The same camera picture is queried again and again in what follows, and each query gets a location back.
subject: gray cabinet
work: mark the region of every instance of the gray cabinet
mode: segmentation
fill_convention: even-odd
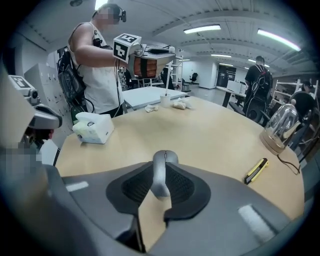
[[[59,84],[57,70],[44,64],[36,64],[24,78],[38,90],[41,103],[62,116],[62,126],[54,131],[53,142],[61,149],[66,137],[72,133],[70,107]]]

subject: black headphones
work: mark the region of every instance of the black headphones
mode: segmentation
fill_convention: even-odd
[[[116,21],[122,20],[123,22],[127,21],[127,13],[125,10],[123,10],[119,5],[115,3],[106,3],[102,5],[98,10],[94,12],[92,15],[92,18],[100,11],[106,8],[112,8],[113,9],[113,19]]]

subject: ceiling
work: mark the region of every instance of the ceiling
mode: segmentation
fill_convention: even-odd
[[[66,45],[73,28],[91,19],[95,0],[83,0],[77,7],[70,0],[44,0],[21,23],[18,32],[46,51]],[[109,0],[127,13],[127,22],[103,34],[108,40],[120,33],[142,36],[154,45],[182,49],[184,57],[199,59],[210,54],[230,55],[217,62],[250,67],[261,55],[273,75],[317,71],[311,38],[299,18],[287,7],[271,0]],[[219,24],[221,30],[185,34],[183,30]],[[297,52],[258,29],[279,35],[301,47]]]

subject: hand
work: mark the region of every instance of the hand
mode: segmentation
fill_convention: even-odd
[[[157,61],[154,59],[147,59],[146,60],[146,75],[147,77],[143,78],[154,78],[157,72]],[[133,72],[136,76],[142,77],[141,73],[141,58],[135,57],[134,59],[134,67]]]

